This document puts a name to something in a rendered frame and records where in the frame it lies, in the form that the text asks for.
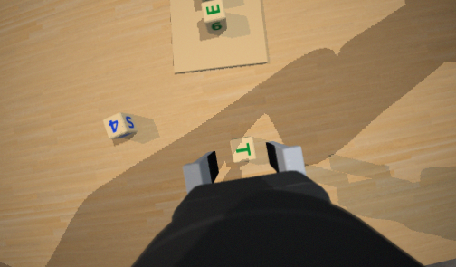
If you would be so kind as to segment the tan flat mat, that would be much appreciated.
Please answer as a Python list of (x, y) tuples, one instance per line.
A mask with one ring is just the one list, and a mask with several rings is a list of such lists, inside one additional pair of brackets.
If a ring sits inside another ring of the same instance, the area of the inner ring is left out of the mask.
[(175, 73), (267, 63), (260, 0), (223, 0), (227, 29), (208, 33), (202, 0), (170, 0)]

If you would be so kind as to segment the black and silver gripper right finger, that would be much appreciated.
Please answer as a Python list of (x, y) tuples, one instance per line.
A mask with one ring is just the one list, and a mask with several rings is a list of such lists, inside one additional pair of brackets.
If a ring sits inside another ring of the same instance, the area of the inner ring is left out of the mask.
[(301, 146), (286, 146), (281, 143), (266, 142), (269, 163), (276, 172), (296, 170), (306, 176)]

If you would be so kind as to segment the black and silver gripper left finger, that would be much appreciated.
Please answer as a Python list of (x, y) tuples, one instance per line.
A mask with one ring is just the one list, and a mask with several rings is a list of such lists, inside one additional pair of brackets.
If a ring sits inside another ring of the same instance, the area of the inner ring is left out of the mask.
[(186, 192), (195, 186), (214, 183), (219, 174), (215, 151), (207, 152), (193, 163), (183, 165)]

